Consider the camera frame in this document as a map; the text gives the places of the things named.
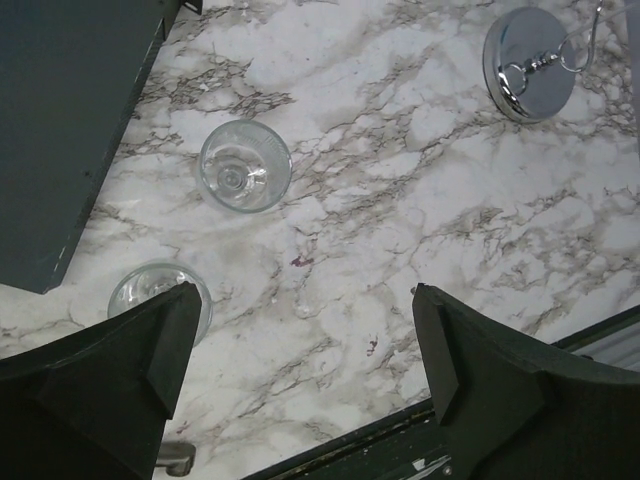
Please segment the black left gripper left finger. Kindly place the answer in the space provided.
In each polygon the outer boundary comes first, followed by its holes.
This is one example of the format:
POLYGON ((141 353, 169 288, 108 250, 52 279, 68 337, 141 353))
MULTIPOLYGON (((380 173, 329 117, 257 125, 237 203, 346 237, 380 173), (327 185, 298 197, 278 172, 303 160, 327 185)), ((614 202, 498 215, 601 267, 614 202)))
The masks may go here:
POLYGON ((201 312, 182 283, 1 361, 4 479, 149 479, 201 312))

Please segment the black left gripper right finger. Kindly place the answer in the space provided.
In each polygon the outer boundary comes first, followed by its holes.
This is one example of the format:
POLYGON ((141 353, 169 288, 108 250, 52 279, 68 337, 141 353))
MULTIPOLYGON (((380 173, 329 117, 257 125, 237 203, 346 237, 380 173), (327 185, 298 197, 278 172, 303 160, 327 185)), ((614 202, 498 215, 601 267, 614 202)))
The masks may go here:
POLYGON ((635 479, 639 311, 548 344, 420 284, 413 317, 457 479, 635 479))

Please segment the clear ribbed wine glass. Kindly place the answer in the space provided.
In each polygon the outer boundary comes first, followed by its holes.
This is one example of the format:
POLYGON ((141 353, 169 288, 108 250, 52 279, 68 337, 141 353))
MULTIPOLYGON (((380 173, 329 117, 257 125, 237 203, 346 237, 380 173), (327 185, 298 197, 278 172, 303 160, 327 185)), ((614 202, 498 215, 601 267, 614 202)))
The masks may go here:
POLYGON ((217 127, 202 145, 194 177, 211 206, 239 214, 257 214, 278 204, 293 174, 283 139, 254 120, 233 120, 217 127))

